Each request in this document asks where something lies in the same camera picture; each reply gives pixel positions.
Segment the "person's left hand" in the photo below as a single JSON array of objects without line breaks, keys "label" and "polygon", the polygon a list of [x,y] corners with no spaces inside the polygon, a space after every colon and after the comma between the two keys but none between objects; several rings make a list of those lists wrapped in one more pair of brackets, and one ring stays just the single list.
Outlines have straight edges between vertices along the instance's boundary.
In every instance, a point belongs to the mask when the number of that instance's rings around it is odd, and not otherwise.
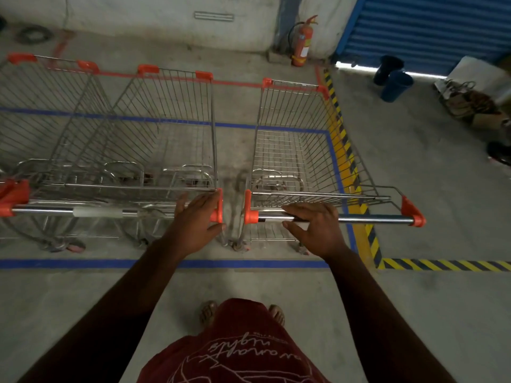
[{"label": "person's left hand", "polygon": [[175,217],[172,224],[163,236],[172,255],[182,260],[185,257],[201,250],[214,238],[207,237],[210,225],[222,222],[221,189],[197,195],[190,202],[181,215]]}]

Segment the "person's right hand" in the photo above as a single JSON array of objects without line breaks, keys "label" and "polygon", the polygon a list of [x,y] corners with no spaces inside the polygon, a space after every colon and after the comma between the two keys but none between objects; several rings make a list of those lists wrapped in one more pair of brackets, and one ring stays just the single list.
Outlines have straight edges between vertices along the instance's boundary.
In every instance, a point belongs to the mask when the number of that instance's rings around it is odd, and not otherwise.
[{"label": "person's right hand", "polygon": [[295,219],[309,223],[305,233],[291,233],[312,254],[328,262],[350,252],[339,227],[337,209],[326,203],[293,203],[282,209]]}]

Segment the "wire shopping cart taped handle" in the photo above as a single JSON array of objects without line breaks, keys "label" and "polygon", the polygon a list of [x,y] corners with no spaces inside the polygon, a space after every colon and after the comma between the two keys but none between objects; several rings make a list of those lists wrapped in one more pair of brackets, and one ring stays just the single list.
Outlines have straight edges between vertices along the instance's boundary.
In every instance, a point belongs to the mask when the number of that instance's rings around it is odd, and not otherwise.
[{"label": "wire shopping cart taped handle", "polygon": [[80,253],[99,223],[135,246],[174,218],[178,198],[219,189],[213,74],[139,65],[119,82],[100,73],[112,106],[102,132],[100,184],[0,177],[0,232],[45,251]]}]

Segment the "person's left forearm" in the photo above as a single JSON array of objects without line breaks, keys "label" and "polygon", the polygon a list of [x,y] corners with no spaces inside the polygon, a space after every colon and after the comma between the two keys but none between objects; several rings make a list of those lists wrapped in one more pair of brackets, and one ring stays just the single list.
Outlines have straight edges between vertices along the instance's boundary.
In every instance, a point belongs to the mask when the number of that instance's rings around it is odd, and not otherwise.
[{"label": "person's left forearm", "polygon": [[160,239],[17,383],[119,383],[178,264],[196,251]]}]

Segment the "person's right forearm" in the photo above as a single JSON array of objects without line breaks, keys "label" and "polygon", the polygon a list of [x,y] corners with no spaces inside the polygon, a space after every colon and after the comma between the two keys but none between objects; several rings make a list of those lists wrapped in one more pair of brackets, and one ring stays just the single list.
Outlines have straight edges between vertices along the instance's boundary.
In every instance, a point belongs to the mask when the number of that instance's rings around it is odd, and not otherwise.
[{"label": "person's right forearm", "polygon": [[318,254],[336,281],[368,383],[456,383],[357,254],[340,243]]}]

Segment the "person's left sandalled foot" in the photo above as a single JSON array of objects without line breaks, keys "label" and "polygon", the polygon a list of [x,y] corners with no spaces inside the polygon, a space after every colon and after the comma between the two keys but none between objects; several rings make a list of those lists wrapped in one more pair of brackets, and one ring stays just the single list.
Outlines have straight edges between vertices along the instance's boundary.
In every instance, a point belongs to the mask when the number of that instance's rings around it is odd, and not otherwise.
[{"label": "person's left sandalled foot", "polygon": [[199,312],[199,322],[202,329],[210,327],[215,319],[215,314],[218,308],[218,304],[216,301],[207,301],[205,302]]}]

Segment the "person's red printed shirt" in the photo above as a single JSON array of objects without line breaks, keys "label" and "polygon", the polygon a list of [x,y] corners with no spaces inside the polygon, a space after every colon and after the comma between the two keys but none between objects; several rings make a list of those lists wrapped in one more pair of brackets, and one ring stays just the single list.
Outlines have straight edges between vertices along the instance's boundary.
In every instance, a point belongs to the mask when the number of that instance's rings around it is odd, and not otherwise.
[{"label": "person's red printed shirt", "polygon": [[259,302],[231,298],[213,322],[156,354],[137,383],[330,383]]}]

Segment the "dark blue plastic bin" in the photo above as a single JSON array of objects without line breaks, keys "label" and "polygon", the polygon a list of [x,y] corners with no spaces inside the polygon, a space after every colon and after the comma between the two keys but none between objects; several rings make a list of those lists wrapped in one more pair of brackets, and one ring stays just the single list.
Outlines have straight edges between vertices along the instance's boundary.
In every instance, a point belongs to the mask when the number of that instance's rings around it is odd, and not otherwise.
[{"label": "dark blue plastic bin", "polygon": [[373,82],[377,86],[384,86],[393,71],[399,71],[404,68],[404,61],[399,57],[383,55],[380,57],[380,66],[374,74]]},{"label": "dark blue plastic bin", "polygon": [[387,103],[395,102],[413,84],[414,79],[411,75],[401,70],[394,70],[389,74],[380,99]]}]

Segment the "red fire extinguisher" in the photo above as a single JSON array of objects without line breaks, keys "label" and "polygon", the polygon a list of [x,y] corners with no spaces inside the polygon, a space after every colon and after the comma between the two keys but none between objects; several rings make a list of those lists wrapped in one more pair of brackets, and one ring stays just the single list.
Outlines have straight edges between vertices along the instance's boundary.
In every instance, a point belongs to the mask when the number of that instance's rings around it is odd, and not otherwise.
[{"label": "red fire extinguisher", "polygon": [[287,40],[291,53],[291,65],[302,67],[307,58],[314,35],[313,25],[317,24],[318,15],[305,21],[296,22],[288,32]]}]

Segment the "brown paper bags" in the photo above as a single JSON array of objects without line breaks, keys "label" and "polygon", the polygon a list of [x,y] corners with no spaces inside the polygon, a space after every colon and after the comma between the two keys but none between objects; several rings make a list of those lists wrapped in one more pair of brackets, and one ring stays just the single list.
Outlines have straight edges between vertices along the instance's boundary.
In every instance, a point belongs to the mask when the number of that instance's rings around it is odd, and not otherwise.
[{"label": "brown paper bags", "polygon": [[474,81],[458,83],[450,78],[436,84],[439,100],[454,118],[475,130],[500,130],[511,118],[493,99],[475,89]]}]

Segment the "black shoe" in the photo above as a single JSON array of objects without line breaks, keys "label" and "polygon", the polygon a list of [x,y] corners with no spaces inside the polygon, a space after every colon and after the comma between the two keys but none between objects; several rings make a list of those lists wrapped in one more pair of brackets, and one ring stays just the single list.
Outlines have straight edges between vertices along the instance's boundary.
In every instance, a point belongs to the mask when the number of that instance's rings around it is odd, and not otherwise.
[{"label": "black shoe", "polygon": [[493,160],[511,167],[511,145],[491,141],[487,144],[486,153]]}]

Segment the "white flat board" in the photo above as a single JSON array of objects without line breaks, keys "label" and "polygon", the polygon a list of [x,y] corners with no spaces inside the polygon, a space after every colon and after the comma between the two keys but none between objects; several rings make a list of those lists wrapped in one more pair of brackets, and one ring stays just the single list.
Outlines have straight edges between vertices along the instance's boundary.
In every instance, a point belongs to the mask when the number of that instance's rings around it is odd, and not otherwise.
[{"label": "white flat board", "polygon": [[433,83],[434,88],[447,98],[447,83],[473,85],[474,90],[492,98],[497,105],[511,102],[511,70],[507,71],[475,57],[465,56],[444,78]]}]

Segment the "blue roller shutter door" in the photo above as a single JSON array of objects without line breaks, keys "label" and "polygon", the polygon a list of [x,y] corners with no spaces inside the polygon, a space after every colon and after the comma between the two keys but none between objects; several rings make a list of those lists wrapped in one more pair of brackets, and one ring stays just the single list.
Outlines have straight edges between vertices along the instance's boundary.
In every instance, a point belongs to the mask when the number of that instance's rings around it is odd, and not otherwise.
[{"label": "blue roller shutter door", "polygon": [[511,55],[511,0],[358,0],[333,61],[448,75],[465,56],[496,64]]}]

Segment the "metal wall vent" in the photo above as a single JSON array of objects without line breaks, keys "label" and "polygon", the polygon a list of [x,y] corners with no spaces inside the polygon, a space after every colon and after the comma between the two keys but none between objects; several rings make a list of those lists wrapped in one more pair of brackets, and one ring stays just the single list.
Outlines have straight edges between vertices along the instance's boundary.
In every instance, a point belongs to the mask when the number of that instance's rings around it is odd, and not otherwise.
[{"label": "metal wall vent", "polygon": [[206,20],[206,21],[233,22],[234,14],[195,11],[194,18],[197,20]]}]

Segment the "grey wall pipe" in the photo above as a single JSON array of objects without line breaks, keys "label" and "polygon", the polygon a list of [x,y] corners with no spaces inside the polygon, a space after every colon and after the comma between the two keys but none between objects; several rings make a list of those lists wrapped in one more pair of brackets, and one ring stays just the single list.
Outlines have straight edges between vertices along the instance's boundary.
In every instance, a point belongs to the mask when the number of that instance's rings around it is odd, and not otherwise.
[{"label": "grey wall pipe", "polygon": [[302,0],[280,0],[272,50],[286,53],[289,48],[288,35],[296,23]]}]

